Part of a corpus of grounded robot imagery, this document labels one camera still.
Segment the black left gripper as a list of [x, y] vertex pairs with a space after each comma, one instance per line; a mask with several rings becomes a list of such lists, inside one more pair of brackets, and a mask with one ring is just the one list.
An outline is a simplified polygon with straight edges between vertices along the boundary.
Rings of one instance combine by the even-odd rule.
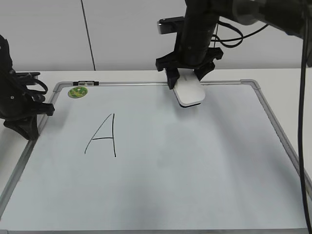
[[48, 87], [39, 80], [40, 72], [16, 72], [8, 40], [0, 38], [0, 117], [4, 126], [26, 140], [39, 137], [37, 115], [52, 116], [54, 106], [45, 103]]

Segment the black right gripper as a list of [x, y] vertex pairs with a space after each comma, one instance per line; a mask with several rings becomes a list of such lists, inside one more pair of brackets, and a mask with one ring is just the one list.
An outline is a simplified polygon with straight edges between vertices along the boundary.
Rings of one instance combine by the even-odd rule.
[[165, 69], [167, 85], [172, 90], [180, 78], [178, 68], [194, 69], [201, 81], [215, 69], [214, 59], [221, 59], [220, 48], [210, 48], [210, 42], [219, 20], [212, 11], [210, 0], [187, 0], [181, 33], [176, 33], [174, 51], [156, 59], [158, 71]]

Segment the grey and black right arm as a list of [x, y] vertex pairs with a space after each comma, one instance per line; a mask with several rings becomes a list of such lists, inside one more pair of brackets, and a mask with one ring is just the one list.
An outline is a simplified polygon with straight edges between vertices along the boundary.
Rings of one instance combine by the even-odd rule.
[[303, 64], [312, 65], [312, 2], [310, 0], [187, 0], [183, 17], [160, 19], [160, 34], [176, 33], [174, 50], [156, 59], [156, 68], [165, 71], [167, 84], [173, 89], [180, 77], [179, 69], [191, 69], [201, 80], [215, 68], [214, 60], [223, 57], [221, 48], [210, 47], [214, 34], [222, 25], [240, 31], [220, 17], [241, 25], [258, 21], [303, 39]]

